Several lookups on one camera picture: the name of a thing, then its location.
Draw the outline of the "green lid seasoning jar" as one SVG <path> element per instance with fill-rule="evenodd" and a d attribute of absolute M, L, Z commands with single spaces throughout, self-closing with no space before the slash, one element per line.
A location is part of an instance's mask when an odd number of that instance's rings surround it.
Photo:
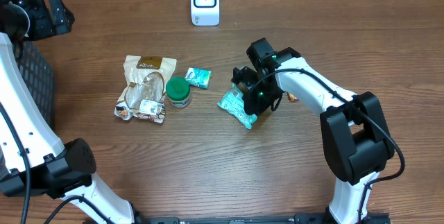
<path fill-rule="evenodd" d="M 184 78 L 171 78 L 166 84 L 166 94 L 175 107 L 183 108 L 191 103 L 190 85 Z"/>

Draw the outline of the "teal tissue packet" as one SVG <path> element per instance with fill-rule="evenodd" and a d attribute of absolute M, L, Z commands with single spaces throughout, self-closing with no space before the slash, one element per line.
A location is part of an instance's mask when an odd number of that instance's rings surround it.
<path fill-rule="evenodd" d="M 217 103 L 217 105 L 233 115 L 235 118 L 239 120 L 240 123 L 244 125 L 246 129 L 251 130 L 254 122 L 257 120 L 257 116 L 255 114 L 248 115 L 244 109 L 244 100 L 242 99 L 242 92 L 237 88 L 235 84 L 232 85 L 232 88 L 225 93 L 223 98 Z"/>

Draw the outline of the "orange white snack packet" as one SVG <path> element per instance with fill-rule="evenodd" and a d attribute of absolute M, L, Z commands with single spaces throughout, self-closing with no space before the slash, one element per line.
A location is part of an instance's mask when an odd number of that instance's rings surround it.
<path fill-rule="evenodd" d="M 290 100 L 291 102 L 296 102 L 296 101 L 298 101 L 298 98 L 297 98 L 296 96 L 294 96 L 293 94 L 288 93 L 287 95 L 288 95 L 288 98 L 289 98 L 289 100 Z"/>

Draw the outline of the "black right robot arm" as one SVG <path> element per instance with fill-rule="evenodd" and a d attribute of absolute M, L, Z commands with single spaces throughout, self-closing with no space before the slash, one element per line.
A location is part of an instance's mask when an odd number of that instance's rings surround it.
<path fill-rule="evenodd" d="M 388 214 L 367 209 L 372 185 L 382 181 L 380 173 L 395 154 L 378 98 L 335 85 L 296 50 L 275 51 L 264 38 L 246 55 L 252 67 L 235 68 L 232 75 L 246 114 L 276 110 L 288 92 L 320 120 L 324 157 L 336 177 L 333 199 L 324 212 L 296 214 L 294 223 L 390 223 Z"/>

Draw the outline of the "beige brown snack pouch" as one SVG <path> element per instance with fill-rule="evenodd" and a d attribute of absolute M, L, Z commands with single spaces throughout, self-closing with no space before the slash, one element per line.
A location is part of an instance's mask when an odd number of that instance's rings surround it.
<path fill-rule="evenodd" d="M 166 117 L 166 84 L 177 60 L 157 56 L 128 55 L 123 64 L 126 87 L 117 100 L 114 115 L 162 123 Z"/>

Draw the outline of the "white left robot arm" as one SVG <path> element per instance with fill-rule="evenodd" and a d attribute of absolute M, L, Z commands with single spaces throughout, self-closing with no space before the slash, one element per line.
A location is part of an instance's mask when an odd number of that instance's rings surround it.
<path fill-rule="evenodd" d="M 143 223 L 99 177 L 87 142 L 53 131 L 55 76 L 33 44 L 69 33 L 74 20 L 62 0 L 1 0 L 1 192 L 60 199 L 97 223 Z"/>

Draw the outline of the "small teal white packet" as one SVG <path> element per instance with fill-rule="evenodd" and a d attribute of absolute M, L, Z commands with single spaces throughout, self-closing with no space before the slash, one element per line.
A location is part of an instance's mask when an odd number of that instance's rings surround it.
<path fill-rule="evenodd" d="M 185 80 L 194 87 L 207 89 L 209 87 L 212 72 L 210 70 L 190 67 L 185 74 Z"/>

